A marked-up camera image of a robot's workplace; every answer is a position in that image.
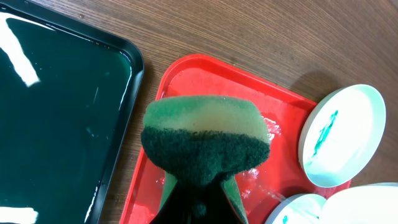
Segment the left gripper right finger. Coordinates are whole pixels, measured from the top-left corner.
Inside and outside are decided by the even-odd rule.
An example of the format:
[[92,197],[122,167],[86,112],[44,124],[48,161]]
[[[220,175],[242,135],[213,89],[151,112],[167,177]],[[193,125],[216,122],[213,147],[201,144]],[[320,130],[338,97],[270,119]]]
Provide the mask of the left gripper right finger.
[[239,193],[239,188],[234,177],[224,180],[221,184],[225,195],[233,206],[238,217],[242,220],[244,224],[248,224],[248,218],[246,216],[246,211]]

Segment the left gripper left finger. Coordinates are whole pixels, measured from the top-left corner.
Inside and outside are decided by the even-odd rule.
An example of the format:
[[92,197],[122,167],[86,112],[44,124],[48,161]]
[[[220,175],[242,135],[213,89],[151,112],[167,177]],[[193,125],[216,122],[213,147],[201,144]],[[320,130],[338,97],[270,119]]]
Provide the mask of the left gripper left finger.
[[159,205],[159,215],[175,215],[179,211],[179,194],[175,192],[178,180],[172,174],[165,172],[162,197]]

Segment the green yellow sponge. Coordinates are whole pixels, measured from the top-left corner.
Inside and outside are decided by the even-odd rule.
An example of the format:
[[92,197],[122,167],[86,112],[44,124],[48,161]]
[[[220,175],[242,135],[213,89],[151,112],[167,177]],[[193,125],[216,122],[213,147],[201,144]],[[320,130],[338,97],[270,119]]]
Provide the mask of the green yellow sponge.
[[175,96],[146,108],[141,143],[149,160],[183,185],[204,187],[265,162],[268,129],[257,107],[227,96]]

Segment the light blue plate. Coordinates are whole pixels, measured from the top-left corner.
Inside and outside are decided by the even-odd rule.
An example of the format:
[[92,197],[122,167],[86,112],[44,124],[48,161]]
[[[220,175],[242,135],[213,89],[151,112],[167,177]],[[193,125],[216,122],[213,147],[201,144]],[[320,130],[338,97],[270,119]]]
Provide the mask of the light blue plate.
[[298,142],[309,181],[332,188],[351,180],[376,152],[385,125],[385,102],[373,86],[351,85],[327,95],[310,113]]
[[265,224],[319,224],[326,199],[318,194],[297,194],[280,198]]

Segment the white round plate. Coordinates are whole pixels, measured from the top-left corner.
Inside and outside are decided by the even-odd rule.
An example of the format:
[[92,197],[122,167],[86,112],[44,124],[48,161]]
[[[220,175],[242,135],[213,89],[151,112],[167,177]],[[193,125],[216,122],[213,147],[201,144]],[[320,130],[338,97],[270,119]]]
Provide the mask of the white round plate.
[[326,201],[319,222],[397,224],[397,183],[369,184],[342,190]]

